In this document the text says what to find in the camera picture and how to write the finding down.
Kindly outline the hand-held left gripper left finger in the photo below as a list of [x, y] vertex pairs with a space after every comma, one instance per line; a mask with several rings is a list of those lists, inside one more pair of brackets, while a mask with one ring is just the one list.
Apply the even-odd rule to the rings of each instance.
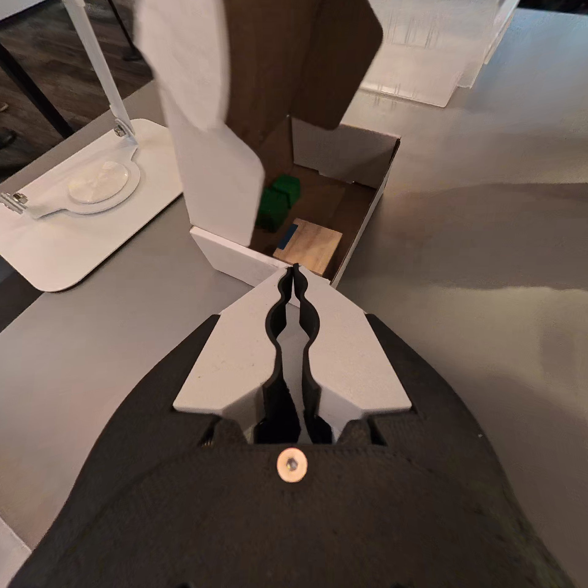
[[254, 442], [295, 442], [295, 404], [277, 341], [287, 324], [291, 269], [223, 310], [173, 408], [233, 420]]

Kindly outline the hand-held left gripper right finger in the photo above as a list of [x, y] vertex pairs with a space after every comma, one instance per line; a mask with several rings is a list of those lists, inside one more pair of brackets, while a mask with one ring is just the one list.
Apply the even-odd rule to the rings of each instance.
[[309, 435], [340, 435], [354, 420], [403, 413], [412, 402], [368, 315], [323, 278], [296, 264], [303, 351], [302, 396]]

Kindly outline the wooden cube with blue tape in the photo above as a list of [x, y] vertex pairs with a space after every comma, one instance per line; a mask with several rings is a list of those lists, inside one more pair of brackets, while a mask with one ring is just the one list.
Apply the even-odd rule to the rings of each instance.
[[324, 277], [342, 240], [339, 231], [296, 218], [273, 252], [273, 258], [304, 266]]

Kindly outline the white cardboard box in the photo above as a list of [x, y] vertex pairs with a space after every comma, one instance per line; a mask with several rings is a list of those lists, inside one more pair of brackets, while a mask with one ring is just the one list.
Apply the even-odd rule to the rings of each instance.
[[[214, 269], [257, 286], [296, 218], [343, 234], [334, 286], [382, 197], [399, 139], [342, 122], [383, 40], [369, 1], [136, 1], [135, 40], [158, 85], [190, 233]], [[255, 227], [282, 174], [301, 195]]]

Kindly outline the clear plastic container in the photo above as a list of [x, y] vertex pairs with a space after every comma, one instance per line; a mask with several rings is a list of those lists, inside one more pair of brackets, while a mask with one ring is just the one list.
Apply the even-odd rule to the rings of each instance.
[[1, 518], [1, 587], [8, 587], [30, 554], [31, 549]]
[[371, 1], [383, 41], [360, 89], [446, 107], [474, 85], [518, 1]]

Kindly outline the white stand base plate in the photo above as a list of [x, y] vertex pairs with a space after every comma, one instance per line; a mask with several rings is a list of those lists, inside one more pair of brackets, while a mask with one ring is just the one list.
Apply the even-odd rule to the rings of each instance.
[[[1, 203], [1, 256], [36, 289], [77, 284], [180, 195], [170, 131], [147, 119], [132, 126], [134, 140], [110, 130], [13, 192], [28, 198], [22, 215]], [[105, 164], [120, 190], [101, 202], [76, 201], [72, 184]]]

